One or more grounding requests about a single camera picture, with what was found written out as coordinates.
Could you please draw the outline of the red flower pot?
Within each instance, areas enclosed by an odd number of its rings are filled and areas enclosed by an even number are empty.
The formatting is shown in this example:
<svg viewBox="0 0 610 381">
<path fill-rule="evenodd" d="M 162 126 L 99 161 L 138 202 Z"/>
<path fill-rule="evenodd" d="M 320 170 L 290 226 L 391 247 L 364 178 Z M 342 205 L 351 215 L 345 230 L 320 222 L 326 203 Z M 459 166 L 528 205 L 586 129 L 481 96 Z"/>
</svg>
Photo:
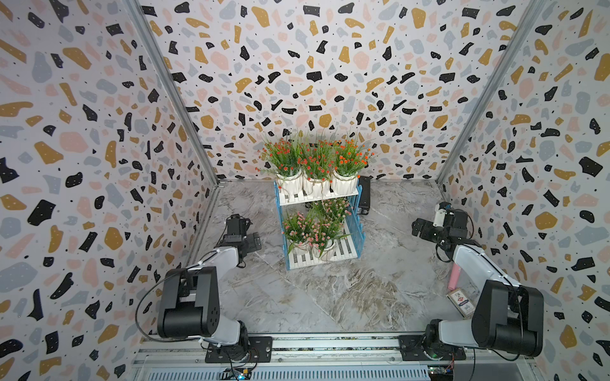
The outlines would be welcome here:
<svg viewBox="0 0 610 381">
<path fill-rule="evenodd" d="M 322 198 L 329 194 L 335 169 L 333 145 L 326 140 L 300 144 L 298 162 L 302 170 L 305 195 Z"/>
<path fill-rule="evenodd" d="M 298 141 L 283 137 L 264 141 L 260 159 L 261 171 L 273 175 L 278 190 L 288 198 L 295 198 L 303 190 Z"/>
</svg>

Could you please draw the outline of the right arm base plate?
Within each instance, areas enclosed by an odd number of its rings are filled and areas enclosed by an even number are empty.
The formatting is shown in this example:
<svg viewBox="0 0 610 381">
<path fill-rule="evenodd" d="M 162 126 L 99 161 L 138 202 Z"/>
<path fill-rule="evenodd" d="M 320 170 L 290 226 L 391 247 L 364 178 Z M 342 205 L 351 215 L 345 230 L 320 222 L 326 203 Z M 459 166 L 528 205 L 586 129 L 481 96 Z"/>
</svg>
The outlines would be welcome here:
<svg viewBox="0 0 610 381">
<path fill-rule="evenodd" d="M 439 341 L 427 342 L 424 334 L 398 336 L 403 361 L 466 360 L 465 350 Z"/>
</svg>

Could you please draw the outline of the pink flower pot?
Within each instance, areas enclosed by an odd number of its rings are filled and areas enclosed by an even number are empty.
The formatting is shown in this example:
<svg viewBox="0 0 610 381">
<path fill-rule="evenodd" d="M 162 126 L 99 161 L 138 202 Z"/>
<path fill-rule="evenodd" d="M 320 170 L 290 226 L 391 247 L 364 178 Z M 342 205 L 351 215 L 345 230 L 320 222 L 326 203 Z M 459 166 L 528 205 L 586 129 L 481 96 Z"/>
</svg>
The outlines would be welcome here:
<svg viewBox="0 0 610 381">
<path fill-rule="evenodd" d="M 309 214 L 303 214 L 302 212 L 287 213 L 283 227 L 284 237 L 288 243 L 288 253 L 294 249 L 310 249 L 313 225 L 314 219 Z"/>
<path fill-rule="evenodd" d="M 335 255 L 335 246 L 338 242 L 348 237 L 344 233 L 344 225 L 330 222 L 315 222 L 311 234 L 311 251 L 322 261 L 330 261 Z"/>
<path fill-rule="evenodd" d="M 342 225 L 348 216 L 353 214 L 353 208 L 346 197 L 328 198 L 315 201 L 311 209 L 321 222 L 338 223 Z"/>
</svg>

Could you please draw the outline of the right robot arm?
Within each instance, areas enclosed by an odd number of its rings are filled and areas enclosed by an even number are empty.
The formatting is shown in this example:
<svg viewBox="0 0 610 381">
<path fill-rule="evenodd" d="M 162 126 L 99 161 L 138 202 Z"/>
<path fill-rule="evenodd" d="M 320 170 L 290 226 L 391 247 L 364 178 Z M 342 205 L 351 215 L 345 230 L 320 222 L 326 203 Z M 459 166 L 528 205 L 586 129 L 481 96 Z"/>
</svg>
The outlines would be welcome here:
<svg viewBox="0 0 610 381">
<path fill-rule="evenodd" d="M 544 298 L 522 285 L 487 256 L 469 231 L 467 212 L 450 203 L 436 206 L 435 218 L 416 219 L 412 234 L 443 250 L 449 262 L 467 274 L 479 299 L 473 314 L 460 321 L 432 320 L 421 348 L 432 360 L 457 358 L 459 349 L 488 349 L 519 357 L 537 357 L 543 351 Z"/>
</svg>

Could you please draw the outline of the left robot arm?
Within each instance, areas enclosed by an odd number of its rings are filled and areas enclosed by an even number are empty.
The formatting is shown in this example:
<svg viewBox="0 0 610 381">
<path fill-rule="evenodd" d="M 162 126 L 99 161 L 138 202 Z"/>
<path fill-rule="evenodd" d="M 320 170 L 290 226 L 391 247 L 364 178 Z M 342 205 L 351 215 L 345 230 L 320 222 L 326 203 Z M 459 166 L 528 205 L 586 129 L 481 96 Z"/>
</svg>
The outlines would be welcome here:
<svg viewBox="0 0 610 381">
<path fill-rule="evenodd" d="M 234 268 L 244 268 L 247 254 L 261 249 L 257 233 L 248 233 L 252 222 L 240 214 L 227 218 L 222 236 L 211 251 L 195 264 L 167 272 L 148 292 L 162 289 L 158 307 L 157 337 L 144 338 L 160 343 L 198 341 L 210 356 L 229 364 L 252 359 L 246 325 L 221 313 L 219 280 Z"/>
</svg>

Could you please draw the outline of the orange flower pot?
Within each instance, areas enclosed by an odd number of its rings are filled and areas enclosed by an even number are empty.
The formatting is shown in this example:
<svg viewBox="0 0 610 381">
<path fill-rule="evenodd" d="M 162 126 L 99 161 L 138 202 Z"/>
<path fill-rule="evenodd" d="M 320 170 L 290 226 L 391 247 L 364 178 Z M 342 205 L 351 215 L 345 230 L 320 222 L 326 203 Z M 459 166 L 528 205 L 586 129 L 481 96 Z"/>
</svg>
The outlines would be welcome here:
<svg viewBox="0 0 610 381">
<path fill-rule="evenodd" d="M 335 141 L 331 151 L 335 154 L 332 189 L 338 195 L 349 195 L 357 190 L 360 172 L 375 153 L 353 139 Z"/>
</svg>

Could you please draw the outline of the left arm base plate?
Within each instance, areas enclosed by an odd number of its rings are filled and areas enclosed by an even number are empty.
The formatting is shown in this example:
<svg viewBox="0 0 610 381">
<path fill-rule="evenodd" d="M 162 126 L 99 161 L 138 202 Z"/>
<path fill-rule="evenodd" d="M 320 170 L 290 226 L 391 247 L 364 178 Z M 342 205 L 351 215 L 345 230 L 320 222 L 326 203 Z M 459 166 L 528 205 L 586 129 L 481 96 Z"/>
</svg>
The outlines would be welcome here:
<svg viewBox="0 0 610 381">
<path fill-rule="evenodd" d="M 269 363 L 273 350 L 273 338 L 254 336 L 240 339 L 237 344 L 213 345 L 207 348 L 206 364 Z"/>
</svg>

